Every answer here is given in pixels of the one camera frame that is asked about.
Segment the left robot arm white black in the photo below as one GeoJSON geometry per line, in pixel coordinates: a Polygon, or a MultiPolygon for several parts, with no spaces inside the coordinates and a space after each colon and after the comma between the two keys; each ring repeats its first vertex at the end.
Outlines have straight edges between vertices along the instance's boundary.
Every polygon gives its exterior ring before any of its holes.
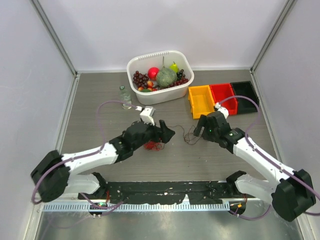
{"type": "Polygon", "coordinates": [[[96,167],[112,165],[130,158],[134,151],[149,142],[168,143],[175,131],[167,127],[164,120],[160,125],[135,121],[121,135],[102,146],[82,152],[60,154],[57,150],[48,152],[31,172],[35,184],[31,200],[37,205],[35,195],[41,202],[48,203],[63,194],[82,193],[100,200],[107,192],[106,181],[97,174],[82,173],[96,167]]]}

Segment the green netted melon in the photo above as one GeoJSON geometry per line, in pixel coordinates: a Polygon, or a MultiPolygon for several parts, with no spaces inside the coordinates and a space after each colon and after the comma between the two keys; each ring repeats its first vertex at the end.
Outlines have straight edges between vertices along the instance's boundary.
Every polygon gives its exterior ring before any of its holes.
{"type": "Polygon", "coordinates": [[[167,87],[176,81],[177,74],[170,68],[162,68],[156,76],[156,82],[160,87],[167,87]]]}

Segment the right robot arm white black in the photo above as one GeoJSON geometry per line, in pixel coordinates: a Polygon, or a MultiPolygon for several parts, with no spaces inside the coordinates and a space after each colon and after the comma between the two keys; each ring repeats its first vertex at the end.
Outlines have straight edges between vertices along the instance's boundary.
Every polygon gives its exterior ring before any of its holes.
{"type": "Polygon", "coordinates": [[[241,129],[231,128],[227,113],[220,111],[201,115],[194,136],[218,144],[243,159],[263,177],[256,179],[238,171],[227,178],[226,193],[233,198],[247,194],[273,207],[284,220],[291,222],[316,204],[311,176],[301,169],[284,165],[260,148],[241,129]]]}

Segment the yellow storage bin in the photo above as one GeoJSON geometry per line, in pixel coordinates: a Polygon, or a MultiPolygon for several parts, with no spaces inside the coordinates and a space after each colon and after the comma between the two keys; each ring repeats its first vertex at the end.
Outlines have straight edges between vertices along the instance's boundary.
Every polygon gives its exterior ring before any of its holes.
{"type": "Polygon", "coordinates": [[[191,86],[188,88],[188,100],[192,118],[197,120],[201,115],[214,112],[214,98],[209,85],[191,86]]]}

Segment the red cherry bunch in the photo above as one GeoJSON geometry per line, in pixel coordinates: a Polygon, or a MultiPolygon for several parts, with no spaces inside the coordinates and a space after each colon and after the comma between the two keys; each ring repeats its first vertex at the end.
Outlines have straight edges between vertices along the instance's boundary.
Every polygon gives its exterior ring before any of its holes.
{"type": "Polygon", "coordinates": [[[188,83],[188,82],[189,82],[189,79],[187,79],[187,78],[181,78],[181,79],[177,79],[176,82],[170,84],[170,85],[167,86],[167,87],[159,87],[158,89],[159,89],[159,90],[164,90],[164,89],[168,89],[168,88],[173,88],[173,87],[177,87],[177,86],[180,86],[180,85],[184,85],[184,84],[186,84],[186,83],[188,83]]]}

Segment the green pear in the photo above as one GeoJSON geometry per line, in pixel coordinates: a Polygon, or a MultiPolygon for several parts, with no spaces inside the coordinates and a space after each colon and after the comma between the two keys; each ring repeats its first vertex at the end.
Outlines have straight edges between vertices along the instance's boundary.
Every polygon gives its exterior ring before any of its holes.
{"type": "Polygon", "coordinates": [[[175,73],[178,73],[179,72],[179,67],[178,65],[173,62],[172,65],[169,67],[171,70],[173,70],[175,73]]]}

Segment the clear glass bottle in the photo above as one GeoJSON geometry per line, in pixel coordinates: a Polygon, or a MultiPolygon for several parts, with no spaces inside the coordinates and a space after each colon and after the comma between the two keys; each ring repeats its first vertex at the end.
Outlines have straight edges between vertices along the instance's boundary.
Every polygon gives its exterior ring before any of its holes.
{"type": "Polygon", "coordinates": [[[119,96],[120,96],[120,101],[122,102],[122,107],[124,109],[131,109],[132,106],[132,99],[131,99],[131,94],[130,92],[125,88],[124,85],[121,85],[119,87],[119,96]]]}

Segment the dark red grape bunch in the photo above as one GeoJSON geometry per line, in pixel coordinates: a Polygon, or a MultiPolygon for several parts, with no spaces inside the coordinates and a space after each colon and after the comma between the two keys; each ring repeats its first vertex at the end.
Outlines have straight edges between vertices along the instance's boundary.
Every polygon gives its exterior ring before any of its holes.
{"type": "Polygon", "coordinates": [[[140,81],[149,81],[149,80],[150,79],[147,74],[142,74],[139,71],[135,71],[132,78],[132,81],[136,86],[137,86],[137,83],[140,81]]]}

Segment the white plastic basket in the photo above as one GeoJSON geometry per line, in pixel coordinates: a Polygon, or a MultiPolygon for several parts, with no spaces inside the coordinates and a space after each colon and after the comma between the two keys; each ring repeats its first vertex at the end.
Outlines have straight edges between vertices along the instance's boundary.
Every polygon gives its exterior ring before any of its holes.
{"type": "Polygon", "coordinates": [[[134,57],[126,67],[130,87],[143,105],[155,105],[183,97],[194,80],[185,55],[165,50],[134,57]]]}

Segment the small peaches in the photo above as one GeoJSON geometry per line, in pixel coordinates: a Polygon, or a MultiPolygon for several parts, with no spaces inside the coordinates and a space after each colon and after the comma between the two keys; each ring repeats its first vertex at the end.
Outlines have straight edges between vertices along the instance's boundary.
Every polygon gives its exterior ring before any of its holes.
{"type": "Polygon", "coordinates": [[[154,92],[159,88],[159,86],[151,80],[139,81],[136,85],[139,92],[154,92]]]}

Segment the red storage bin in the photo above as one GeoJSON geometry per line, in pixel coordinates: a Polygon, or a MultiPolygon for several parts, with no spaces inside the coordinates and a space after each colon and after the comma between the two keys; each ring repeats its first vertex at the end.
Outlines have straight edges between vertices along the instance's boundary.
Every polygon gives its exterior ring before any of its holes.
{"type": "MultiPolygon", "coordinates": [[[[230,83],[211,84],[209,87],[215,103],[220,103],[222,100],[235,95],[230,83]]],[[[221,105],[228,110],[231,116],[238,113],[238,101],[236,98],[231,98],[221,105]]]]}

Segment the red pomegranate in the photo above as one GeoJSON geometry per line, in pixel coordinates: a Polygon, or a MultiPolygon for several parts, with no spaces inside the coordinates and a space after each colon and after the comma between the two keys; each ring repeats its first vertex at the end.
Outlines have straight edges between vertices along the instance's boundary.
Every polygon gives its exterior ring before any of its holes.
{"type": "Polygon", "coordinates": [[[147,72],[149,79],[155,81],[159,71],[159,68],[151,67],[147,72]]]}

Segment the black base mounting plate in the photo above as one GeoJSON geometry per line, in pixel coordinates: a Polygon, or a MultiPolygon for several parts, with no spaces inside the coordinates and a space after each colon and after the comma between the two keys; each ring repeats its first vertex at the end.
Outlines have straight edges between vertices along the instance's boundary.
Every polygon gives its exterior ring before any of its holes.
{"type": "Polygon", "coordinates": [[[192,205],[219,204],[223,199],[241,199],[245,195],[235,191],[225,181],[136,181],[108,182],[94,200],[109,200],[112,204],[174,205],[188,197],[192,205]]]}

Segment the dark purple grape bunch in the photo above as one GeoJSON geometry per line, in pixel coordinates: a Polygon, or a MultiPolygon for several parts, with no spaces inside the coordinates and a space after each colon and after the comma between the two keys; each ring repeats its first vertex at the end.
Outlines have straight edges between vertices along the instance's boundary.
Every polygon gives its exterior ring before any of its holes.
{"type": "Polygon", "coordinates": [[[185,71],[183,69],[181,69],[180,71],[178,71],[176,73],[177,75],[177,80],[180,81],[180,80],[183,80],[185,79],[186,75],[185,75],[185,71]]]}

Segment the black storage bin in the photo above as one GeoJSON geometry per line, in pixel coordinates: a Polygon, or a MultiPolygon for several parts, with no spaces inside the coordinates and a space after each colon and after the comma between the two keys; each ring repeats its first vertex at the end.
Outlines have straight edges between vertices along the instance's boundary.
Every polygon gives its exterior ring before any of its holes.
{"type": "MultiPolygon", "coordinates": [[[[257,106],[259,106],[259,98],[256,94],[256,91],[254,89],[254,86],[251,81],[239,81],[239,82],[231,82],[230,83],[233,92],[236,96],[243,96],[251,99],[252,101],[255,102],[257,106]]],[[[237,114],[251,114],[251,113],[256,113],[257,108],[255,105],[244,98],[237,98],[237,114]]]]}

